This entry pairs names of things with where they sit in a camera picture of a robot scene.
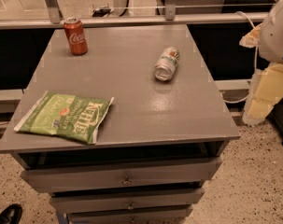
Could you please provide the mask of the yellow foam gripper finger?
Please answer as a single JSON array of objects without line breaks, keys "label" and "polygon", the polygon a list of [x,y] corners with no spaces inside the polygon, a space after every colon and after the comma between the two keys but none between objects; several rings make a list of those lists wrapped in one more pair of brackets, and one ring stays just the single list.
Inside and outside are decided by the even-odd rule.
[{"label": "yellow foam gripper finger", "polygon": [[283,98],[283,64],[270,63],[257,69],[252,76],[242,120],[255,126],[265,120],[274,106]]},{"label": "yellow foam gripper finger", "polygon": [[260,44],[261,25],[255,26],[249,33],[244,35],[239,41],[239,45],[245,48],[258,47]]}]

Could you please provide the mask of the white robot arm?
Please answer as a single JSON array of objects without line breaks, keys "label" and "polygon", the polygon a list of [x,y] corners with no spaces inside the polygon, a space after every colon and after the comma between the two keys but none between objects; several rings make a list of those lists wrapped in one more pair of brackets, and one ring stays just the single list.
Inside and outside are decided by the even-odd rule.
[{"label": "white robot arm", "polygon": [[283,0],[276,2],[263,22],[244,35],[239,45],[256,48],[260,57],[269,62],[264,70],[255,70],[244,106],[243,122],[255,126],[283,98]]}]

